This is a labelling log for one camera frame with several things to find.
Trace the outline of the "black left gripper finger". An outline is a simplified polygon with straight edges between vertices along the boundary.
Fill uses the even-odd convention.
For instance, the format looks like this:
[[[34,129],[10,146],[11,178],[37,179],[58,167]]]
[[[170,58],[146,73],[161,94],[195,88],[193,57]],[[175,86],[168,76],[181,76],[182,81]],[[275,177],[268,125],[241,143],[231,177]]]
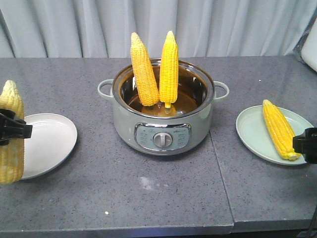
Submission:
[[[32,136],[33,126],[26,124],[11,110],[0,110],[0,144],[8,145],[12,139],[28,139]]]

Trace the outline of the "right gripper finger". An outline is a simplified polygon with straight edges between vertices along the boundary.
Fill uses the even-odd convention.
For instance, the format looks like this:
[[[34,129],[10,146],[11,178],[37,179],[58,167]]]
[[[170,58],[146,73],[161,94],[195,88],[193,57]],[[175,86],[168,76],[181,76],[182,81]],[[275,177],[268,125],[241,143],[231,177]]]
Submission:
[[[293,149],[303,155],[305,161],[310,164],[317,163],[317,128],[310,127],[301,135],[293,137]]]

